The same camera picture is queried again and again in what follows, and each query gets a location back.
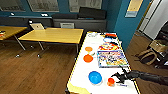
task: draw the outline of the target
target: orange cup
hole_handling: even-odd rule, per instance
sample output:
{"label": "orange cup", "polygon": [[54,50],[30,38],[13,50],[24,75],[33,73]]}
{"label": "orange cup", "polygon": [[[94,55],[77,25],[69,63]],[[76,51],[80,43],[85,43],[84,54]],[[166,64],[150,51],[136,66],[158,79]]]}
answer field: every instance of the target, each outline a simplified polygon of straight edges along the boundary
{"label": "orange cup", "polygon": [[92,60],[93,60],[93,57],[89,54],[85,55],[83,57],[83,60],[86,62],[86,63],[90,63]]}
{"label": "orange cup", "polygon": [[115,81],[113,78],[108,78],[108,82],[107,82],[108,86],[112,86],[114,83],[115,83]]}
{"label": "orange cup", "polygon": [[93,50],[92,47],[86,47],[85,50],[88,52],[88,54]]}

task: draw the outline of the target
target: blue cup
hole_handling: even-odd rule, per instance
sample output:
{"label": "blue cup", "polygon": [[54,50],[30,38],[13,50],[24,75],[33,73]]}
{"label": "blue cup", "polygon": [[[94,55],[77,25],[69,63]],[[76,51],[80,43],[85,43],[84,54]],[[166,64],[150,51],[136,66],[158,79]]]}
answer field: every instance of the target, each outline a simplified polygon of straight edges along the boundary
{"label": "blue cup", "polygon": [[99,84],[102,81],[102,76],[97,71],[90,72],[88,77],[92,84]]}

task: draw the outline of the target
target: box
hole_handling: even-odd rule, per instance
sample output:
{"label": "box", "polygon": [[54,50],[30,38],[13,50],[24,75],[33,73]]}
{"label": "box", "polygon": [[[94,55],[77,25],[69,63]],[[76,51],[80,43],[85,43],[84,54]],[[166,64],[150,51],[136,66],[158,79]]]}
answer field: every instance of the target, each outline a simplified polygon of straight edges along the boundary
{"label": "box", "polygon": [[99,68],[128,67],[128,61],[122,50],[100,50],[97,51]]}
{"label": "box", "polygon": [[157,52],[164,52],[168,49],[168,42],[165,40],[153,40],[149,46]]}

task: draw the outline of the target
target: wooden table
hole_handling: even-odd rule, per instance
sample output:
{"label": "wooden table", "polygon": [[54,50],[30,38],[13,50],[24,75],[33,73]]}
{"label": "wooden table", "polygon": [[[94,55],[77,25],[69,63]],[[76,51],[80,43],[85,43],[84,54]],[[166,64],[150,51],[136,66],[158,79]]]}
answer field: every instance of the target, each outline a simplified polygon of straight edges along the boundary
{"label": "wooden table", "polygon": [[[84,40],[84,43],[82,45],[81,51],[78,55],[78,58],[76,60],[76,63],[74,65],[74,68],[72,70],[71,76],[69,78],[69,81],[67,83],[67,88],[69,92],[72,92],[72,94],[138,94],[138,88],[136,87],[136,82],[126,80],[123,86],[118,86],[117,83],[115,83],[113,86],[108,86],[107,81],[108,78],[110,78],[113,74],[116,72],[119,72],[120,74],[123,74],[121,68],[100,68],[98,65],[97,60],[97,51],[100,45],[104,43],[103,41],[104,37],[98,33],[96,36],[92,36],[91,33],[87,33],[86,38]],[[90,54],[95,53],[93,55],[93,61],[90,63],[86,63],[83,60],[83,57],[88,54],[88,52],[85,50],[86,47],[92,47],[93,50],[90,52]],[[98,85],[93,85],[88,78],[88,75],[92,71],[97,71],[102,76],[102,82]]]}
{"label": "wooden table", "polygon": [[41,42],[73,43],[77,45],[78,53],[78,44],[82,33],[83,29],[47,28],[33,30],[20,37],[19,40],[38,41],[42,50],[44,50],[44,47]]}
{"label": "wooden table", "polygon": [[15,34],[22,32],[23,30],[27,29],[27,27],[14,27],[14,26],[0,26],[0,31],[5,31],[5,35],[0,37],[0,40],[5,40],[11,36],[14,36],[23,50],[26,50],[22,43],[18,40]]}

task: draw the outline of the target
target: book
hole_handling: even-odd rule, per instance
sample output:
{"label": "book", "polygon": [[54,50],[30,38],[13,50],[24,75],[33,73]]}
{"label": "book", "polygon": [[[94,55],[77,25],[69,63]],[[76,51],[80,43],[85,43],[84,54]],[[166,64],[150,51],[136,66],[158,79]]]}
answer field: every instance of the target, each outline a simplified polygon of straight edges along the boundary
{"label": "book", "polygon": [[97,52],[99,68],[128,67],[128,61],[122,50],[100,50]]}
{"label": "book", "polygon": [[119,49],[118,45],[114,43],[105,42],[99,46],[99,50],[117,50]]}

